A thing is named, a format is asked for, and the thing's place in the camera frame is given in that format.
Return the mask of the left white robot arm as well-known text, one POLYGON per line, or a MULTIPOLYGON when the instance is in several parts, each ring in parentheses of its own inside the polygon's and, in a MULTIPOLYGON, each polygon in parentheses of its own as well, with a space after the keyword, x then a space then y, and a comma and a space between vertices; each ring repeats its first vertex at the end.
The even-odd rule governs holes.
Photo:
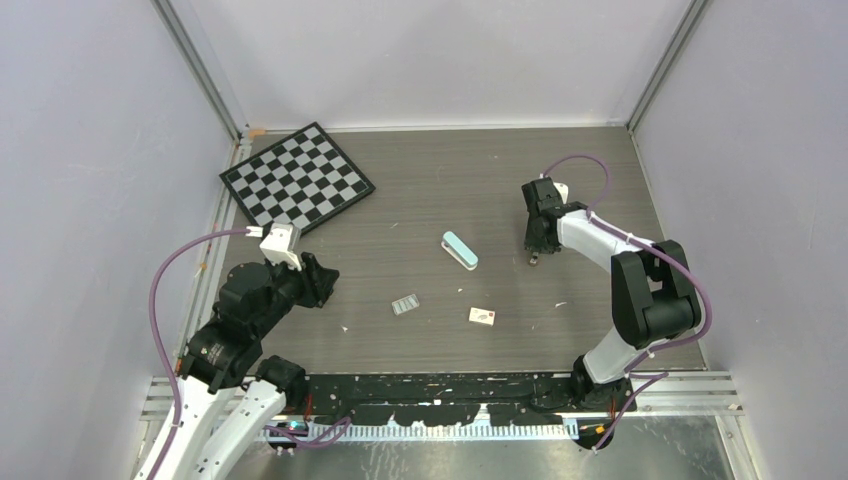
POLYGON ((303 367, 262 356, 261 342, 294 307, 321 308, 340 277, 308 252, 285 263, 234 267, 211 320, 188 341, 177 396, 140 479, 223 479, 260 431, 308 397, 303 367))

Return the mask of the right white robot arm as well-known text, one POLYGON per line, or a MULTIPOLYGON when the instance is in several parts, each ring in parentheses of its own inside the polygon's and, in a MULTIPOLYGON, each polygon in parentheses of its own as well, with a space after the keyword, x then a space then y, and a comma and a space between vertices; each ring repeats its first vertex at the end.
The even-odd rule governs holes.
POLYGON ((543 177, 521 188, 528 221, 524 247, 529 264, 543 255, 573 250, 610 276, 613 326, 573 364, 570 392, 584 410, 596 410, 640 359, 696 329, 702 321, 698 292, 682 246, 625 234, 543 177))

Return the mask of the small white staple box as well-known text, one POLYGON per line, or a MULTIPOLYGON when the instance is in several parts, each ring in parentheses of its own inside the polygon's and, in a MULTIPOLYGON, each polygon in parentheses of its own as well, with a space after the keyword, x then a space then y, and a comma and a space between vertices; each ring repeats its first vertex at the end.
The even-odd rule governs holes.
POLYGON ((495 323, 495 312, 472 307, 469 309, 468 321, 475 324, 493 326, 495 323))

